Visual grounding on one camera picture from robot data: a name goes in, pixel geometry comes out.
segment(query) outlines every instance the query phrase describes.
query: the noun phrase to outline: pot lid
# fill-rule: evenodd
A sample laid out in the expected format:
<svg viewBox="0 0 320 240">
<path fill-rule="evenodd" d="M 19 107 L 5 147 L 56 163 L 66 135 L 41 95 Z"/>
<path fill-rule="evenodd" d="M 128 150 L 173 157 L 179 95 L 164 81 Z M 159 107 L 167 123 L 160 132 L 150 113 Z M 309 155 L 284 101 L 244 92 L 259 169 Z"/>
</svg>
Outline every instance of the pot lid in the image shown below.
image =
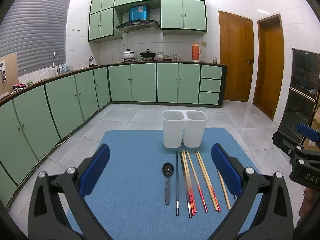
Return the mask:
<svg viewBox="0 0 320 240">
<path fill-rule="evenodd" d="M 154 53 L 153 51 L 150 51 L 150 49 L 147 49 L 146 51 L 142 52 L 142 53 Z"/>
<path fill-rule="evenodd" d="M 134 53 L 134 51 L 127 49 L 124 53 Z"/>
</svg>

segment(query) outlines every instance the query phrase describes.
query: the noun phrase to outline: chopstick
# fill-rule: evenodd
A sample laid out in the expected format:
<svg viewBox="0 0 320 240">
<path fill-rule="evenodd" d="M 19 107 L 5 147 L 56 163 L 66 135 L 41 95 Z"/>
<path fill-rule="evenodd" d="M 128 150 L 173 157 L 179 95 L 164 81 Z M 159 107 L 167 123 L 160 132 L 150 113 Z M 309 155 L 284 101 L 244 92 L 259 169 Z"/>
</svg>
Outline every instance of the chopstick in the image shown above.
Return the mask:
<svg viewBox="0 0 320 240">
<path fill-rule="evenodd" d="M 210 185 L 210 188 L 211 188 L 211 191 L 212 191 L 214 200 L 216 201 L 216 204 L 217 204 L 218 212 L 220 212 L 221 209 L 220 209 L 220 206 L 219 206 L 219 202 L 218 202 L 218 200 L 217 200 L 216 194 L 214 193 L 214 190 L 213 190 L 213 187 L 212 187 L 212 184 L 211 184 L 209 175 L 208 175 L 207 170 L 206 170 L 206 168 L 205 168 L 205 166 L 204 166 L 204 163 L 203 163 L 203 160 L 202 160 L 202 158 L 201 158 L 200 152 L 198 152 L 198 155 L 199 155 L 200 161 L 201 161 L 201 163 L 202 163 L 204 172 L 205 172 L 205 174 L 206 174 L 206 176 L 207 176 L 207 178 L 208 178 L 208 182 L 209 182 L 209 185 Z"/>
<path fill-rule="evenodd" d="M 224 198 L 225 198 L 225 200 L 226 200 L 227 208 L 228 208 L 228 210 L 230 210 L 230 209 L 231 209 L 231 206 L 230 206 L 230 202 L 229 202 L 227 190 L 226 190 L 226 187 L 225 187 L 224 182 L 223 182 L 223 178 L 222 178 L 220 172 L 218 171 L 218 169 L 217 169 L 217 172 L 218 172 L 219 179 L 220 179 L 220 182 L 221 182 L 221 186 L 222 186 Z"/>
<path fill-rule="evenodd" d="M 187 166 L 186 166 L 186 161 L 185 161 L 185 157 L 184 157 L 184 152 L 183 151 L 182 151 L 182 159 L 183 159 L 184 172 L 186 174 L 186 182 L 187 182 L 188 194 L 189 194 L 189 200 L 190 200 L 190 206 L 191 206 L 191 214 L 192 214 L 192 216 L 194 216 L 195 215 L 195 209 L 193 207 L 193 199 L 192 199 L 192 195 L 191 195 L 188 172 L 187 172 Z"/>
<path fill-rule="evenodd" d="M 207 188 L 208 188 L 208 191 L 209 191 L 209 194 L 210 194 L 210 197 L 211 197 L 213 206 L 214 206 L 214 210 L 217 211 L 217 210 L 218 210 L 218 206 L 217 206 L 217 203 L 216 203 L 216 201 L 215 201 L 215 199 L 214 199 L 214 196 L 213 196 L 213 194 L 212 194 L 212 190 L 211 190 L 211 188 L 210 188 L 210 184 L 209 184 L 208 178 L 207 178 L 207 176 L 206 176 L 206 174 L 205 174 L 205 171 L 204 171 L 204 169 L 203 169 L 203 166 L 202 166 L 202 163 L 201 163 L 201 160 L 200 160 L 200 158 L 199 158 L 199 155 L 198 155 L 198 152 L 197 152 L 197 151 L 196 151 L 196 156 L 197 156 L 197 159 L 198 159 L 198 162 L 199 162 L 199 165 L 200 165 L 200 168 L 201 168 L 202 175 L 203 175 L 203 177 L 204 177 L 205 183 L 206 183 L 206 185 L 207 185 Z"/>
<path fill-rule="evenodd" d="M 182 165 L 182 175 L 183 175 L 183 181 L 185 182 L 185 189 L 186 189 L 186 197 L 187 197 L 187 203 L 188 203 L 188 212 L 189 212 L 189 218 L 192 218 L 192 212 L 191 212 L 191 204 L 188 196 L 188 186 L 186 185 L 187 179 L 186 179 L 186 174 L 183 169 L 183 157 L 182 157 L 182 152 L 180 152 L 180 158 L 181 158 L 181 165 Z"/>
<path fill-rule="evenodd" d="M 183 156 L 186 162 L 186 168 L 187 168 L 187 174 L 188 174 L 188 180 L 189 180 L 189 187 L 190 187 L 190 192 L 191 192 L 191 197 L 192 197 L 192 203 L 193 203 L 193 210 L 196 213 L 197 208 L 196 208 L 196 201 L 195 201 L 195 196 L 193 194 L 193 189 L 192 189 L 192 183 L 191 183 L 191 177 L 190 177 L 190 172 L 189 172 L 189 166 L 188 166 L 188 161 L 187 161 L 187 156 L 185 150 L 183 150 Z"/>
<path fill-rule="evenodd" d="M 178 151 L 176 151 L 176 174 L 177 174 L 176 216 L 178 216 L 178 215 L 179 215 L 179 165 L 178 165 Z"/>
<path fill-rule="evenodd" d="M 200 183 L 199 183 L 195 168 L 193 167 L 193 163 L 192 163 L 192 160 L 190 158 L 190 155 L 189 155 L 188 151 L 187 151 L 187 155 L 188 155 L 188 158 L 189 158 L 191 169 L 193 171 L 193 175 L 195 176 L 195 180 L 196 180 L 196 183 L 197 183 L 197 186 L 198 186 L 198 190 L 199 190 L 201 201 L 202 201 L 202 204 L 203 204 L 203 207 L 204 207 L 204 211 L 207 213 L 208 212 L 207 205 L 205 204 L 204 197 L 203 197 L 203 194 L 202 194 L 202 190 L 201 190 L 201 187 L 200 187 Z"/>
</svg>

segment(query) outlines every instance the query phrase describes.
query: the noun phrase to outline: metal bolt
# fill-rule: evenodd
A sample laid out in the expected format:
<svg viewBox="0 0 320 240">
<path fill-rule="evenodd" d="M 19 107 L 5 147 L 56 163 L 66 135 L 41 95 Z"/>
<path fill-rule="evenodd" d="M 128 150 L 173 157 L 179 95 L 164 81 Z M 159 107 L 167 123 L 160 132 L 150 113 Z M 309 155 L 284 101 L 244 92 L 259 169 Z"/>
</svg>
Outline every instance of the metal bolt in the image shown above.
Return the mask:
<svg viewBox="0 0 320 240">
<path fill-rule="evenodd" d="M 247 167 L 247 168 L 245 168 L 245 172 L 248 174 L 254 174 L 254 169 L 251 167 Z"/>
<path fill-rule="evenodd" d="M 38 174 L 39 178 L 43 178 L 44 176 L 45 176 L 45 171 L 39 172 L 39 174 Z"/>
<path fill-rule="evenodd" d="M 74 174 L 76 172 L 76 168 L 75 167 L 69 167 L 68 169 L 67 169 L 67 173 L 68 174 Z"/>
<path fill-rule="evenodd" d="M 279 178 L 279 179 L 281 179 L 281 178 L 283 177 L 282 173 L 279 172 L 279 171 L 276 172 L 276 176 L 277 176 L 277 178 Z"/>
</svg>

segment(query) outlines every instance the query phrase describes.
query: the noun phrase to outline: tile floor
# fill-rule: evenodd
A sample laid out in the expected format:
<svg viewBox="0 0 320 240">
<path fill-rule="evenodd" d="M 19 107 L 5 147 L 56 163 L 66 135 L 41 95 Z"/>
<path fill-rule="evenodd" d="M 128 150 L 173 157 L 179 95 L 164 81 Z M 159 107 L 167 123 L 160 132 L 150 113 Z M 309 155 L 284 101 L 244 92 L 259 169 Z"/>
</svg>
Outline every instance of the tile floor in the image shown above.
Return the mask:
<svg viewBox="0 0 320 240">
<path fill-rule="evenodd" d="M 206 127 L 225 128 L 243 148 L 249 158 L 263 174 L 281 171 L 288 186 L 293 220 L 299 219 L 299 208 L 303 200 L 303 186 L 291 181 L 291 167 L 287 155 L 272 143 L 277 125 L 251 103 L 225 101 L 222 108 L 151 106 L 111 104 L 96 114 L 89 122 L 73 133 L 69 140 L 59 146 L 25 183 L 10 208 L 10 215 L 20 229 L 27 234 L 28 210 L 31 193 L 39 171 L 49 175 L 63 173 L 69 166 L 78 166 L 84 158 L 91 156 L 105 131 L 108 130 L 161 130 L 164 110 L 200 110 L 208 116 Z M 65 212 L 68 203 L 60 195 Z"/>
</svg>

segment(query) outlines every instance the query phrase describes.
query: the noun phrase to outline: white plastic container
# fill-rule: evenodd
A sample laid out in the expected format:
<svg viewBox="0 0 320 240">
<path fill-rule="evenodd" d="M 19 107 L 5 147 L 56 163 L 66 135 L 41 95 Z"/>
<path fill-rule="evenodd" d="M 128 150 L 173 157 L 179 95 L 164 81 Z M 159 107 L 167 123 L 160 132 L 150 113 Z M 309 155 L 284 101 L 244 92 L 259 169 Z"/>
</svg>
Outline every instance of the white plastic container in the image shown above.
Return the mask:
<svg viewBox="0 0 320 240">
<path fill-rule="evenodd" d="M 186 111 L 188 120 L 184 122 L 183 144 L 188 148 L 196 148 L 201 144 L 208 117 L 201 111 Z"/>
<path fill-rule="evenodd" d="M 181 111 L 168 110 L 163 117 L 163 145 L 166 148 L 179 148 L 182 141 L 184 115 Z"/>
</svg>

